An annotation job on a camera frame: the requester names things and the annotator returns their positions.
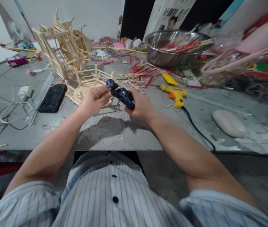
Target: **striped shirt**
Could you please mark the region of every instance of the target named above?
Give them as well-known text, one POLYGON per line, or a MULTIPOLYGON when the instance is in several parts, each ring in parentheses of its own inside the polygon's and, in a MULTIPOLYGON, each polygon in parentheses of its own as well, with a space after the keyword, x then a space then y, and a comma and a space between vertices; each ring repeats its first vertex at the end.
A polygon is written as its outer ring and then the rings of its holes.
POLYGON ((230 195, 198 189, 181 210, 154 193, 141 168, 117 152, 86 152, 62 196, 46 181, 23 184, 0 200, 0 227, 268 226, 268 217, 230 195))

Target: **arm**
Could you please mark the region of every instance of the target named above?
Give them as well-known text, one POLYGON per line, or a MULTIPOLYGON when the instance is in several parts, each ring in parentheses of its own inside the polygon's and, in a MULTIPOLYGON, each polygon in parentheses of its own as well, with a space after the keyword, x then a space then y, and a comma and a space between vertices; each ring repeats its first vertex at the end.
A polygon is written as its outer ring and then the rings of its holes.
POLYGON ((30 181, 45 180, 55 183, 57 172, 68 157, 81 126, 91 116, 98 114, 111 97, 111 92, 105 86, 90 88, 80 107, 30 153, 3 197, 30 181))
POLYGON ((209 150, 156 111, 149 97, 135 89, 128 91, 134 98, 135 109, 126 107, 125 111, 149 124, 163 150, 183 171, 190 192, 195 189, 212 189, 258 208, 248 192, 209 150))

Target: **gray table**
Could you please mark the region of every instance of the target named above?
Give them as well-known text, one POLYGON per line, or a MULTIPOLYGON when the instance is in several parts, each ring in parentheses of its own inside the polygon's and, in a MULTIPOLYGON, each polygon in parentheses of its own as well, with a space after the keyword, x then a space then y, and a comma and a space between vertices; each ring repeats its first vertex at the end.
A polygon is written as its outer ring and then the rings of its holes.
MULTIPOLYGON (((27 70, 44 68, 46 64, 47 61, 43 60, 42 62, 34 62, 18 68, 10 68, 6 63, 2 63, 0 64, 0 73, 13 80, 16 93, 21 86, 30 85, 34 90, 32 95, 32 99, 34 100, 39 94, 43 82, 53 70, 46 70, 36 76, 29 76, 27 70)), ((104 68, 100 66, 100 63, 98 63, 98 65, 100 70, 109 73, 115 71, 115 75, 119 73, 126 74, 129 70, 128 65, 118 63, 118 61, 114 64, 106 65, 104 68)), ((53 83, 60 83, 59 76, 54 74, 54 77, 53 83)), ((164 84, 164 81, 158 79, 153 84, 164 84)), ((187 90, 190 94, 195 94, 223 105, 251 113, 252 116, 234 113, 243 122, 249 132, 260 133, 268 131, 268 105, 260 103, 245 94, 229 90, 200 90, 191 88, 187 88, 187 90)), ((167 93, 152 88, 148 88, 144 92, 150 96, 157 110, 170 118, 177 126, 182 128, 197 141, 211 149, 210 144, 191 126, 186 114, 181 109, 175 109, 173 106, 166 108, 167 105, 174 103, 173 100, 167 98, 167 93)), ((5 78, 0 78, 0 94, 8 98, 12 97, 10 85, 5 78)), ((189 98, 185 99, 185 106, 189 110, 196 126, 215 144, 217 151, 250 152, 249 149, 234 141, 232 137, 224 134, 212 120, 212 112, 221 108, 189 98), (216 142, 210 134, 218 139, 224 139, 225 141, 216 142)), ((4 149, 32 150, 76 108, 77 105, 70 101, 68 97, 65 97, 62 102, 62 109, 59 110, 58 113, 38 113, 32 126, 27 126, 25 118, 13 122, 10 125, 0 126, 0 145, 8 144, 4 149)), ((9 116, 8 120, 13 120, 24 113, 24 109, 18 106, 13 111, 13 114, 9 116)), ((148 125, 130 118, 124 112, 123 107, 118 105, 116 99, 111 106, 103 108, 97 116, 91 117, 82 126, 73 145, 73 149, 117 151, 162 150, 160 143, 148 125)))

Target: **shirt sleeve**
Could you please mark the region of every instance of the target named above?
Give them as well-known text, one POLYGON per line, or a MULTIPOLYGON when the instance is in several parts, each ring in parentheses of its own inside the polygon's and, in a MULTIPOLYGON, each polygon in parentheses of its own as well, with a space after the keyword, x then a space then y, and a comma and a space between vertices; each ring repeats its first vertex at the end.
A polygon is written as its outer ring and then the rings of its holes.
POLYGON ((0 200, 0 226, 52 226, 59 198, 49 182, 23 184, 0 200))
POLYGON ((194 226, 268 226, 268 217, 264 213, 218 191, 194 190, 189 197, 180 200, 180 207, 194 226))

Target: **glue gun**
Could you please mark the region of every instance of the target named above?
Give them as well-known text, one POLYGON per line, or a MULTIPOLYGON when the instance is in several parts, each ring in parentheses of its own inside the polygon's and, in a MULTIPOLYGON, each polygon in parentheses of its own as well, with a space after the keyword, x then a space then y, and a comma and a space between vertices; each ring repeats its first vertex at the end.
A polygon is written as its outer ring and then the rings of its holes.
POLYGON ((158 86, 158 88, 164 92, 169 93, 168 97, 175 99, 175 108, 181 108, 184 106, 183 96, 187 94, 187 90, 167 85, 161 85, 160 87, 158 86))
POLYGON ((118 84, 112 79, 108 79, 106 82, 106 87, 111 88, 111 94, 118 98, 124 105, 129 109, 133 110, 135 108, 134 99, 132 95, 125 89, 120 88, 118 84))

